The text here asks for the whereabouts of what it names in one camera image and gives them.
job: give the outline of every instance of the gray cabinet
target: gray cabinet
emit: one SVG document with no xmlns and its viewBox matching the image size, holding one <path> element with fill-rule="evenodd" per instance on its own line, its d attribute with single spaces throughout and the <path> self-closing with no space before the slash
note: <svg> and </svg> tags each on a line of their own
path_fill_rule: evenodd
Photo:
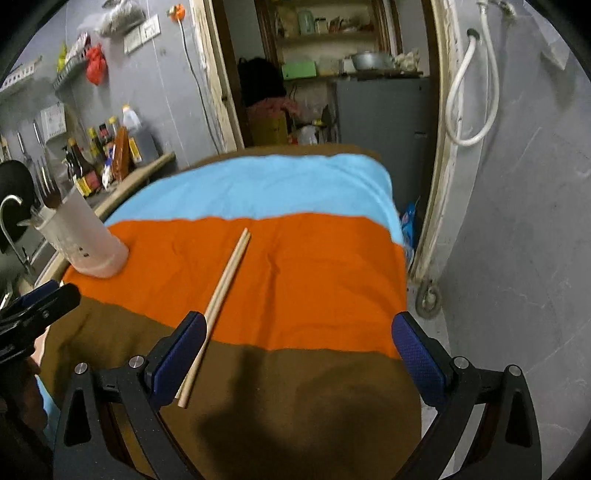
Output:
<svg viewBox="0 0 591 480">
<path fill-rule="evenodd" d="M 433 111 L 430 88 L 429 78 L 335 83 L 339 141 L 381 156 L 399 212 L 420 195 Z"/>
</svg>

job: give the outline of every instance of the chopstick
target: chopstick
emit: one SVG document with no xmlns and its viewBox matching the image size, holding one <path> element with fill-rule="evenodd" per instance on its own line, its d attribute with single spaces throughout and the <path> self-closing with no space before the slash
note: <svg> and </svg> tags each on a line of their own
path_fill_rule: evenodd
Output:
<svg viewBox="0 0 591 480">
<path fill-rule="evenodd" d="M 187 408 L 189 397 L 191 396 L 191 390 L 193 389 L 193 384 L 195 383 L 195 378 L 197 377 L 197 371 L 199 370 L 199 366 L 201 365 L 207 344 L 209 343 L 209 339 L 212 335 L 213 327 L 216 324 L 217 315 L 222 308 L 223 301 L 226 298 L 228 290 L 230 289 L 230 285 L 232 284 L 232 280 L 236 274 L 236 270 L 238 270 L 238 265 L 240 264 L 240 260 L 246 251 L 246 246 L 248 245 L 250 239 L 251 233 L 245 228 L 242 231 L 242 235 L 240 236 L 236 247 L 234 247 L 232 256 L 226 264 L 226 268 L 224 268 L 222 277 L 217 283 L 212 298 L 207 305 L 204 314 L 205 320 L 207 321 L 207 334 L 205 337 L 205 342 L 195 357 L 195 360 L 193 361 L 193 364 L 191 365 L 191 368 L 189 369 L 189 372 L 187 373 L 187 376 L 181 384 L 181 387 L 178 389 L 176 395 L 178 398 L 178 406 L 181 408 Z"/>
</svg>

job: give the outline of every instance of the metal bowl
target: metal bowl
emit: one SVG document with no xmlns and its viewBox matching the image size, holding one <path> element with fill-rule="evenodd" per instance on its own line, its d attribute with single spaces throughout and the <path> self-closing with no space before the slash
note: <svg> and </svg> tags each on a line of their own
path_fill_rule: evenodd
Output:
<svg viewBox="0 0 591 480">
<path fill-rule="evenodd" d="M 351 57 L 355 70 L 390 70 L 394 68 L 394 59 L 383 51 L 364 51 Z"/>
</svg>

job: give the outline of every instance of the orange plug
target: orange plug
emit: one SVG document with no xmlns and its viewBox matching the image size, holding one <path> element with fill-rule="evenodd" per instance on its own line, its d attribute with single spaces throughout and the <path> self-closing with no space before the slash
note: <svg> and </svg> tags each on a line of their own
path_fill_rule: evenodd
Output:
<svg viewBox="0 0 591 480">
<path fill-rule="evenodd" d="M 173 22 L 183 21 L 186 12 L 183 4 L 178 4 L 168 10 L 167 15 Z"/>
</svg>

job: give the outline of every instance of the red plastic bag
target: red plastic bag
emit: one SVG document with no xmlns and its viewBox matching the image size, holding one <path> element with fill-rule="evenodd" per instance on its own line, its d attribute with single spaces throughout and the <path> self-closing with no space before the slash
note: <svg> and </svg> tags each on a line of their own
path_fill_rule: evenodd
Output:
<svg viewBox="0 0 591 480">
<path fill-rule="evenodd" d="M 100 49 L 100 43 L 90 48 L 86 53 L 88 58 L 88 66 L 86 68 L 86 78 L 90 83 L 99 85 L 105 79 L 105 73 L 107 72 L 107 61 L 103 55 L 103 51 Z"/>
</svg>

